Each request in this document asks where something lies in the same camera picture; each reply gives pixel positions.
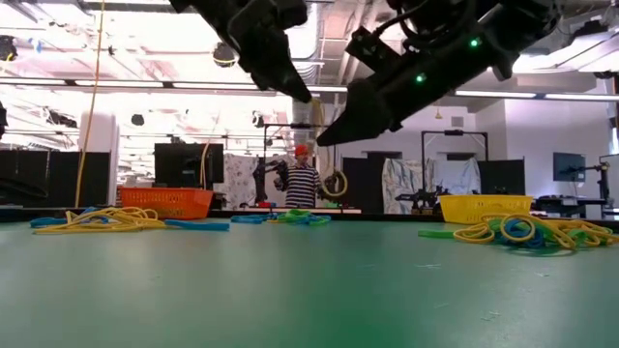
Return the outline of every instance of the white wall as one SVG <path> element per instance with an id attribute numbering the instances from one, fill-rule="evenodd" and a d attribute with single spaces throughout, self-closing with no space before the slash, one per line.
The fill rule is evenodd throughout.
<path id="1" fill-rule="evenodd" d="M 589 91 L 604 94 L 602 82 Z M 478 131 L 487 131 L 490 158 L 493 160 L 525 160 L 526 192 L 529 195 L 574 195 L 572 183 L 554 182 L 552 154 L 582 154 L 587 165 L 599 163 L 608 154 L 610 132 L 607 103 L 575 101 L 497 102 L 476 115 Z M 599 197 L 595 171 L 586 173 L 586 182 L 577 194 Z M 599 207 L 588 207 L 587 216 L 598 217 Z"/>
<path id="2" fill-rule="evenodd" d="M 464 117 L 464 131 L 475 130 L 475 115 L 468 114 L 465 107 L 441 107 L 442 119 L 436 119 L 436 107 L 427 107 L 406 119 L 403 129 L 397 132 L 386 131 L 375 139 L 356 141 L 338 145 L 338 159 L 341 157 L 364 158 L 365 151 L 396 151 L 402 152 L 406 160 L 421 160 L 421 131 L 452 130 L 452 116 Z M 426 135 L 426 142 L 432 134 Z M 426 146 L 426 157 L 436 159 L 441 153 L 475 152 L 482 154 L 483 147 L 469 136 L 437 135 Z"/>
<path id="3" fill-rule="evenodd" d="M 508 160 L 505 102 L 498 101 L 475 114 L 477 131 L 487 132 L 490 160 Z"/>

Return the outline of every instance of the yellow basket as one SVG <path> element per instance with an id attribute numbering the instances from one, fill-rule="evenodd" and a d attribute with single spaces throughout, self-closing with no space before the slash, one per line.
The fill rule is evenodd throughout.
<path id="1" fill-rule="evenodd" d="M 516 195 L 444 195 L 439 198 L 446 222 L 475 224 L 482 216 L 494 214 L 526 214 L 531 212 L 531 196 Z"/>

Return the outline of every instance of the green table surface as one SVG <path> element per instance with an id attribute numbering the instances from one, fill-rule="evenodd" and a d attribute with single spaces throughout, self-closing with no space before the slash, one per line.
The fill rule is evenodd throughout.
<path id="1" fill-rule="evenodd" d="M 443 227 L 35 236 L 0 224 L 0 347 L 619 346 L 617 247 L 541 255 L 417 237 Z"/>

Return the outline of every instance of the striped shirt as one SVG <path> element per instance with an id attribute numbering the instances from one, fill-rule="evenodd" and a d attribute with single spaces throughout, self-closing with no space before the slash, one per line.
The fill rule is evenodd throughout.
<path id="1" fill-rule="evenodd" d="M 316 205 L 316 190 L 320 178 L 316 169 L 310 166 L 288 166 L 288 189 L 286 207 L 313 208 Z"/>

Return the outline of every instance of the green led light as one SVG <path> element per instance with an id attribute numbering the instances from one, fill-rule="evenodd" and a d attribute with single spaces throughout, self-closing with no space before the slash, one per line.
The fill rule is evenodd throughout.
<path id="1" fill-rule="evenodd" d="M 482 44 L 482 42 L 479 39 L 473 39 L 471 40 L 470 43 L 468 43 L 471 47 L 475 48 L 477 46 L 479 46 L 480 44 Z"/>
<path id="2" fill-rule="evenodd" d="M 417 83 L 422 83 L 424 81 L 426 81 L 426 75 L 424 73 L 420 73 L 415 77 L 415 82 Z"/>

